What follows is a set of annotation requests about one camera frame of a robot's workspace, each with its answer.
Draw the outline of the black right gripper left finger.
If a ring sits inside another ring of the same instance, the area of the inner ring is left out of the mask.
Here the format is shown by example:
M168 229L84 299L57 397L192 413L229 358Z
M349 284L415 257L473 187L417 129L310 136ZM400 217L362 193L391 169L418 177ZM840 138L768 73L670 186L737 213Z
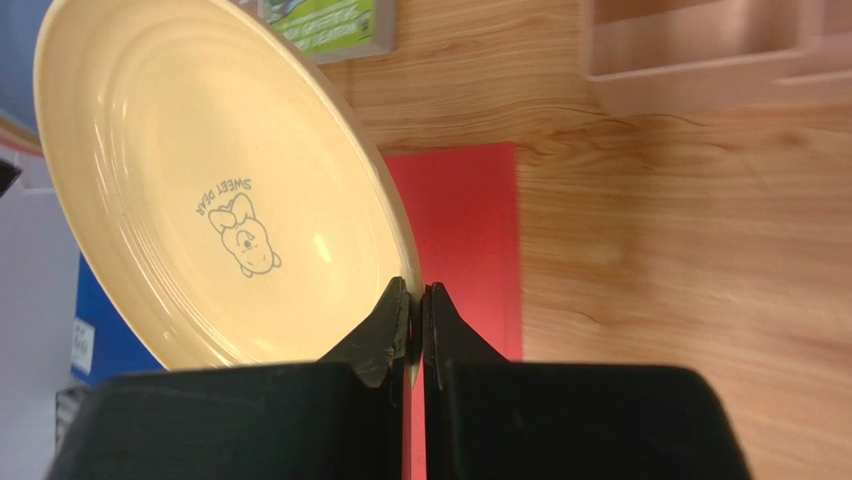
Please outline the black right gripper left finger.
M86 399L52 479L406 479L411 297L307 363L126 375Z

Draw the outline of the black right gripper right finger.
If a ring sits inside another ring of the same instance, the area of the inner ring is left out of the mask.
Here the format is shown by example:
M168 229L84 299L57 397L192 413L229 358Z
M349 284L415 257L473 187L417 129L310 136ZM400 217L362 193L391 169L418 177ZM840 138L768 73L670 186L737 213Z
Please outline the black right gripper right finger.
M431 479L747 479L725 409L696 371L513 362L459 314L423 298Z

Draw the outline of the yellow bear plate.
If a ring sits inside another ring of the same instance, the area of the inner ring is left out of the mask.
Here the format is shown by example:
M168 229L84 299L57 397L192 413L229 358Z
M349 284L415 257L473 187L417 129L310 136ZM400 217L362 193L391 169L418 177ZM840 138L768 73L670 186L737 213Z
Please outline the yellow bear plate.
M390 281L410 223L326 76L230 1L55 1L38 131L76 241L170 370L315 360Z

